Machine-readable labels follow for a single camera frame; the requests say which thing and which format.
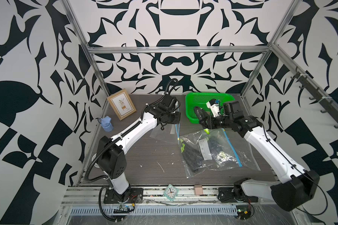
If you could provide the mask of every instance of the clock face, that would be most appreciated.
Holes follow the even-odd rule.
[[[173,186],[168,186],[167,189],[165,190],[165,194],[171,198],[171,199],[174,199],[174,197],[176,196],[178,190],[176,190]]]

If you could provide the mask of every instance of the dark wood tabletop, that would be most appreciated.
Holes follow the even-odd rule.
[[[176,97],[181,102],[181,106],[179,108],[181,112],[180,136],[202,130],[201,125],[190,123],[185,114],[185,95],[176,95]],[[106,115],[112,118],[111,122],[114,129],[111,132],[105,132],[101,128],[94,151],[91,155],[96,153],[100,138],[103,136],[110,138],[128,127],[140,117],[140,113],[145,106],[145,103],[151,103],[157,100],[160,98],[160,95],[130,95],[130,98],[137,111],[120,121],[112,107],[109,106]],[[242,109],[245,111],[240,96],[234,95],[234,98],[240,102]],[[230,129],[226,130],[226,133],[237,152],[248,152],[248,143],[246,140],[241,138],[238,133],[235,133]],[[247,167],[238,167],[223,171],[205,170],[194,177],[187,178],[179,145],[169,144],[164,141],[151,138],[150,134],[151,131],[144,134],[144,136],[140,138],[126,154],[126,161],[128,165],[125,170],[125,175],[131,185],[232,185],[235,181],[242,178],[275,181],[269,164],[263,159],[257,150],[254,149],[254,147],[252,147],[252,152],[260,171],[252,170]],[[90,178],[103,174],[102,170],[94,167],[90,173]],[[90,183],[89,185],[103,184],[107,184],[107,181],[99,180]]]

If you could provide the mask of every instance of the green plastic basket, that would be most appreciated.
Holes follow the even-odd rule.
[[[199,119],[196,117],[194,113],[194,107],[199,106],[203,108],[205,111],[210,113],[212,115],[212,111],[208,109],[206,103],[212,99],[219,99],[220,100],[220,106],[223,105],[223,102],[226,101],[233,101],[234,97],[230,94],[226,93],[196,93],[192,92],[185,96],[185,114],[187,115],[187,118],[192,124],[198,124]]]

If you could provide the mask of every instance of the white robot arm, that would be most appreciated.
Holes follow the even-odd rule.
[[[235,198],[256,196],[274,200],[286,211],[311,200],[319,182],[319,175],[294,161],[264,129],[254,116],[244,116],[238,101],[223,103],[223,115],[218,113],[219,104],[212,110],[213,116],[194,107],[199,123],[204,129],[232,128],[251,143],[278,176],[278,182],[264,182],[245,178],[234,184]]]
[[[98,151],[84,175],[86,182],[90,183],[102,178],[107,179],[109,185],[113,186],[115,199],[118,202],[124,202],[128,198],[130,185],[124,173],[126,169],[125,154],[136,141],[158,124],[161,124],[163,130],[165,124],[179,123],[180,112],[176,112],[176,109],[180,106],[180,102],[175,97],[170,96],[177,83],[177,79],[171,79],[164,89],[163,96],[159,100],[147,104],[140,118],[129,127],[111,138],[105,136],[99,140]],[[89,174],[96,164],[104,171],[105,175],[91,179]]]

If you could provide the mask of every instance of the picture frame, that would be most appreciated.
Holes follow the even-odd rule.
[[[119,120],[137,111],[125,88],[112,94],[107,99]]]

